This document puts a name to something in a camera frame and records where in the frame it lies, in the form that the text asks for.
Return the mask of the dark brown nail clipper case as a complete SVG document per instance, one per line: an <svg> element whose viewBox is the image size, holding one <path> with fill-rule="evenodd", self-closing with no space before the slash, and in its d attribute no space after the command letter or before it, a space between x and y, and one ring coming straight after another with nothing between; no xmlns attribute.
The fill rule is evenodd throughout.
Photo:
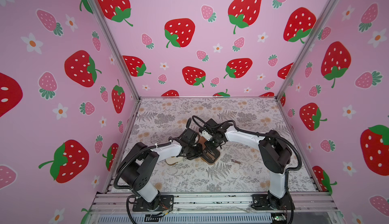
<svg viewBox="0 0 389 224"><path fill-rule="evenodd" d="M201 134L198 134L196 138L197 144L194 149L205 162L209 165L216 163L220 157L220 151L217 149L219 143L213 139L213 137L203 137Z"/></svg>

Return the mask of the cream nail clipper case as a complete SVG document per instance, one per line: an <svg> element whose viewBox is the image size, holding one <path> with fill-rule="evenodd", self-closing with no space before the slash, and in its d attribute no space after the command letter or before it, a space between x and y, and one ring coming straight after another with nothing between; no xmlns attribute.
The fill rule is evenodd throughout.
<svg viewBox="0 0 389 224"><path fill-rule="evenodd" d="M165 161L168 165L175 165L177 163L181 163L183 161L183 157L169 157Z"/></svg>

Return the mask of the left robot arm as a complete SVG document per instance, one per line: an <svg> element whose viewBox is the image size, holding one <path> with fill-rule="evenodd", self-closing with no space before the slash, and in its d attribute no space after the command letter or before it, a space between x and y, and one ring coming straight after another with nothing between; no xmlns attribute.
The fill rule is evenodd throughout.
<svg viewBox="0 0 389 224"><path fill-rule="evenodd" d="M180 136L170 137L164 144L147 146L142 142L136 143L120 163L113 187L117 190L130 190L137 198L150 205L151 209L155 209L161 194L150 183L150 179L157 163L172 157L200 157L203 149L199 139L197 132L186 128Z"/></svg>

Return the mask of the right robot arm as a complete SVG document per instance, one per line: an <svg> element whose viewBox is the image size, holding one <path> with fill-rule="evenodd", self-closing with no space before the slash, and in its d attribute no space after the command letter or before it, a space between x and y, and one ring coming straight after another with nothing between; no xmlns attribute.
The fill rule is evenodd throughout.
<svg viewBox="0 0 389 224"><path fill-rule="evenodd" d="M199 126L199 134L206 140L202 158L209 164L216 162L220 156L218 148L227 142L258 149L264 166L269 170L269 207L274 210L295 209L289 193L288 176L289 172L301 169L302 159L296 147L288 140L274 130L259 133L240 129L234 120L218 124L210 119L203 126Z"/></svg>

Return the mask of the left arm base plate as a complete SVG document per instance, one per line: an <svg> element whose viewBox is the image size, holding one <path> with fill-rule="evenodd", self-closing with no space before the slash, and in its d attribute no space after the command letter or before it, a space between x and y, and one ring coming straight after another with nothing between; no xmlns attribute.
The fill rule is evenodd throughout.
<svg viewBox="0 0 389 224"><path fill-rule="evenodd" d="M134 212L165 211L171 210L174 204L174 195L158 194L152 202L147 202L143 197L137 198L133 204Z"/></svg>

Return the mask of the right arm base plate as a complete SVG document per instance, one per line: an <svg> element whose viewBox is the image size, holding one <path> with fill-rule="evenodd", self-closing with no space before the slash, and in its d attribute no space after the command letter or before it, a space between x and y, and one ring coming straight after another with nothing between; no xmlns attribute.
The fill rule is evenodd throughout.
<svg viewBox="0 0 389 224"><path fill-rule="evenodd" d="M286 193L281 199L271 193L252 195L253 203L250 207L254 210L295 210L291 196Z"/></svg>

